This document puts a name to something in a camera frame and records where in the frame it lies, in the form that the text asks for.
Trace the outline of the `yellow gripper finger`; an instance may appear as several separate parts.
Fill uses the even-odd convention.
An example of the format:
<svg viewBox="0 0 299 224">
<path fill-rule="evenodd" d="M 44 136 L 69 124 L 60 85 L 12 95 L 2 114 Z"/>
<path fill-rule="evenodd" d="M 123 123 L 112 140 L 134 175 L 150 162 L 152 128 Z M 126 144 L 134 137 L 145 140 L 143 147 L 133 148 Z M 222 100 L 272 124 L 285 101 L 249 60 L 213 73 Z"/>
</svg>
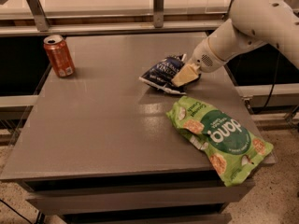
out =
<svg viewBox="0 0 299 224">
<path fill-rule="evenodd" d="M 199 66 L 195 63 L 185 63 L 180 71 L 172 78 L 171 82 L 181 87 L 199 78 Z"/>
</svg>

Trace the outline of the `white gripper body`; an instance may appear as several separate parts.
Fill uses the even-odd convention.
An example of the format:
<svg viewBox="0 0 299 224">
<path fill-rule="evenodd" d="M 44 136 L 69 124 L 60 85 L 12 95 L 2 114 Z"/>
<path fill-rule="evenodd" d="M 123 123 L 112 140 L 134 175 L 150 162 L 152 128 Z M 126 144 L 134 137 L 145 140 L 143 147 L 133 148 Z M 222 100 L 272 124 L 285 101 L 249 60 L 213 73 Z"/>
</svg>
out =
<svg viewBox="0 0 299 224">
<path fill-rule="evenodd" d="M 212 51 L 207 38 L 196 46 L 191 61 L 199 67 L 201 72 L 205 73 L 212 73 L 227 64 Z"/>
</svg>

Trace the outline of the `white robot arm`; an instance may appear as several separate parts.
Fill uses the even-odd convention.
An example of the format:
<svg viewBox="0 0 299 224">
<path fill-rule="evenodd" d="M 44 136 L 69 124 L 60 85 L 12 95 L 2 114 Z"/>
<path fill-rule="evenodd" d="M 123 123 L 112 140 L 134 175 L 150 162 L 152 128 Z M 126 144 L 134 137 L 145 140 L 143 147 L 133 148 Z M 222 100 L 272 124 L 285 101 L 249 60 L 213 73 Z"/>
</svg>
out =
<svg viewBox="0 0 299 224">
<path fill-rule="evenodd" d="M 197 45 L 172 83 L 183 86 L 264 44 L 299 67 L 299 18 L 283 0 L 234 0 L 229 19 Z"/>
</svg>

